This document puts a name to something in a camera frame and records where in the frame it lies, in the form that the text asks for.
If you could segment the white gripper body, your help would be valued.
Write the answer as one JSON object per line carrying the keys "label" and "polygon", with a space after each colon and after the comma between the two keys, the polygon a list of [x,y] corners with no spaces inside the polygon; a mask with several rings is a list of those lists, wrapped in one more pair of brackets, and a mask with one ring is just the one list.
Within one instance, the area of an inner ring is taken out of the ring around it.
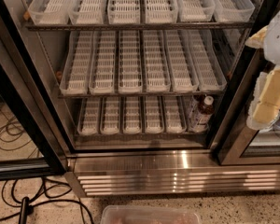
{"label": "white gripper body", "polygon": [[280,10],[268,25],[263,49],[267,61],[280,65]]}

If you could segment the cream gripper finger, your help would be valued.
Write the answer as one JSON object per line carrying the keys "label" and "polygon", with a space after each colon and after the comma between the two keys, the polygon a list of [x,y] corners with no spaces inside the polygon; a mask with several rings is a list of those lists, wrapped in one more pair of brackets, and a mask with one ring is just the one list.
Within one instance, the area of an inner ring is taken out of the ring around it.
{"label": "cream gripper finger", "polygon": [[264,44],[264,38],[267,34],[268,26],[264,26],[258,30],[255,34],[250,36],[245,44],[252,49],[262,49]]}
{"label": "cream gripper finger", "polygon": [[280,118],[280,66],[271,72],[261,72],[257,79],[253,100],[248,109],[246,125],[252,130],[271,127]]}

